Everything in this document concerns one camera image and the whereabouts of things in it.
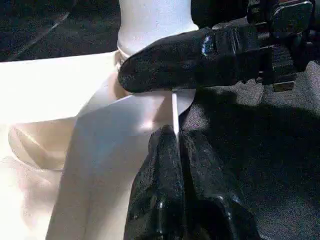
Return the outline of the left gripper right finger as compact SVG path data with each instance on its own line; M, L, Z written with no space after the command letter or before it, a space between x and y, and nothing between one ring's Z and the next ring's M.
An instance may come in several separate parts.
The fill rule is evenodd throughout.
M240 187L206 136L179 136L186 217L193 240L258 240L260 234Z

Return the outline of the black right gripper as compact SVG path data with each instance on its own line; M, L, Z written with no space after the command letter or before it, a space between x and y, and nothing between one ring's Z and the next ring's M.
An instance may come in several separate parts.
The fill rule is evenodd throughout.
M250 0L246 17L260 44L256 81L274 92L293 90L298 73L320 59L320 2Z

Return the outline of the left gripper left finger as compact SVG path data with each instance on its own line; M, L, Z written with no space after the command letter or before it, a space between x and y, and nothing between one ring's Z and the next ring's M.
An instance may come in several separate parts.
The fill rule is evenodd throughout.
M132 183L123 238L182 240L185 188L178 141L171 125L151 134L148 154Z

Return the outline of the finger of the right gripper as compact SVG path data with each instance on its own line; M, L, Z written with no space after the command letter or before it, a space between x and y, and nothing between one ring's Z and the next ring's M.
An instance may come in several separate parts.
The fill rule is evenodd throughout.
M130 56L118 81L131 93L233 86L256 79L272 54L252 25L226 25L159 39Z

